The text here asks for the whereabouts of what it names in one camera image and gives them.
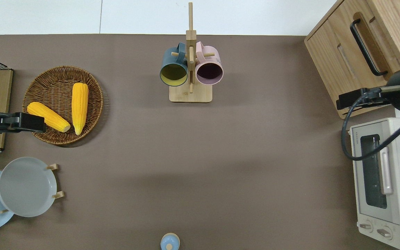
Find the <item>toaster oven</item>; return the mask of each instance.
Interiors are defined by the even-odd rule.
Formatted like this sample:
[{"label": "toaster oven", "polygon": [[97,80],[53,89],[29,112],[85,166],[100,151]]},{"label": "toaster oven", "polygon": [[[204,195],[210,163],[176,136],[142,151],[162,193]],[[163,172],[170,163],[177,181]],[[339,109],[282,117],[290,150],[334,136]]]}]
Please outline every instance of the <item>toaster oven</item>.
[{"label": "toaster oven", "polygon": [[[352,126],[354,156],[370,152],[400,128],[400,118]],[[353,161],[359,232],[400,249],[400,136],[378,154]]]}]

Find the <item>pink mug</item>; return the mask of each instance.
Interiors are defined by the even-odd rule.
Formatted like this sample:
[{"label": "pink mug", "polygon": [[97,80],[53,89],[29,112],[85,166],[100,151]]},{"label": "pink mug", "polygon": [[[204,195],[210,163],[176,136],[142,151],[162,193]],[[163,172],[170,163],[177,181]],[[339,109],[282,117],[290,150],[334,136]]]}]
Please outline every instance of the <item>pink mug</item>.
[{"label": "pink mug", "polygon": [[[219,52],[212,46],[203,46],[201,42],[197,42],[195,47],[195,54],[198,59],[195,66],[197,80],[206,85],[218,83],[223,78],[223,68]],[[214,56],[205,57],[206,53],[214,53]]]}]

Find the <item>white wall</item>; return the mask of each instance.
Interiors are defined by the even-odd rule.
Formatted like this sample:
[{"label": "white wall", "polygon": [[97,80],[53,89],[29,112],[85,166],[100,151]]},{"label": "white wall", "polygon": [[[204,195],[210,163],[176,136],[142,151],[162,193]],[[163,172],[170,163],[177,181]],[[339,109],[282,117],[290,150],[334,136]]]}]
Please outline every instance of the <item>white wall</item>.
[{"label": "white wall", "polygon": [[[336,0],[191,0],[212,35],[307,35]],[[184,34],[190,0],[0,0],[0,34]]]}]

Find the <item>mug rack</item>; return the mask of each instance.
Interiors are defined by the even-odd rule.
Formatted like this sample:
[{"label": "mug rack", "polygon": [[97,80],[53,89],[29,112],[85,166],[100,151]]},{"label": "mug rack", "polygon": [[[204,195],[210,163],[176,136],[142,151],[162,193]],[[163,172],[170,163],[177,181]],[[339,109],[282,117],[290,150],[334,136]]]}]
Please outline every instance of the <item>mug rack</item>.
[{"label": "mug rack", "polygon": [[[195,45],[197,43],[197,31],[193,29],[192,2],[189,3],[189,30],[186,31],[186,58],[187,58],[187,82],[177,87],[169,87],[169,100],[171,102],[199,102],[208,103],[213,100],[212,85],[201,84],[195,77]],[[204,54],[205,57],[214,56],[213,53]]]}]

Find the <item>black drawer handle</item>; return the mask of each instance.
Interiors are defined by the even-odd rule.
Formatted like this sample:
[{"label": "black drawer handle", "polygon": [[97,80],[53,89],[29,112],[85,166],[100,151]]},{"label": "black drawer handle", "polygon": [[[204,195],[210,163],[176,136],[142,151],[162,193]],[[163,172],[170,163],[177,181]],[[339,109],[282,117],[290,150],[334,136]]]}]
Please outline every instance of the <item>black drawer handle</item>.
[{"label": "black drawer handle", "polygon": [[365,47],[364,42],[362,41],[362,39],[360,38],[359,33],[356,30],[356,24],[360,23],[360,19],[356,19],[354,20],[354,22],[351,23],[350,25],[350,30],[351,33],[353,34],[354,40],[356,40],[357,46],[359,46],[360,51],[362,52],[362,55],[365,58],[365,61],[367,62],[368,66],[370,67],[371,72],[375,75],[375,76],[383,76],[385,74],[388,73],[388,71],[379,71],[376,68],[376,65],[374,65],[373,63],[373,59],[371,59],[370,54],[367,51],[367,48]]}]

